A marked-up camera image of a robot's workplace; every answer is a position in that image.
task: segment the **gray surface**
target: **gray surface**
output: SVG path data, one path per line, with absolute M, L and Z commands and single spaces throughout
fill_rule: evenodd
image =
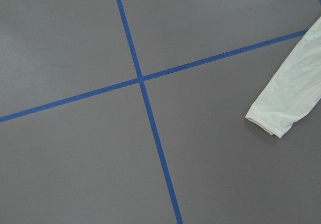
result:
M 140 90 L 0 128 L 1 223 L 176 223 Z
M 282 139 L 245 115 L 299 39 L 146 82 L 185 224 L 320 223 L 320 104 Z
M 123 0 L 143 74 L 308 28 L 318 0 Z
M 0 0 L 0 116 L 135 78 L 116 0 Z

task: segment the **sleeve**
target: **sleeve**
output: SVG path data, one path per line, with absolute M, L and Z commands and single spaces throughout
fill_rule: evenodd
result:
M 246 118 L 281 138 L 321 98 L 321 18 L 261 92 Z

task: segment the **white cloth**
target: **white cloth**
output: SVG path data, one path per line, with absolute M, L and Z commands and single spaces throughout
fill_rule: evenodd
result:
M 261 92 L 246 118 L 281 138 L 321 98 L 321 18 Z

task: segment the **garment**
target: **garment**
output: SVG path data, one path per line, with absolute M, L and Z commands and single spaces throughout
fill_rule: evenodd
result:
M 307 31 L 246 118 L 281 138 L 321 98 L 321 18 Z

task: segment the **white sleeve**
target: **white sleeve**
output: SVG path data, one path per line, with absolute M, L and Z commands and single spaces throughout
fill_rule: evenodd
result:
M 281 138 L 321 98 L 321 18 L 299 41 L 246 118 Z

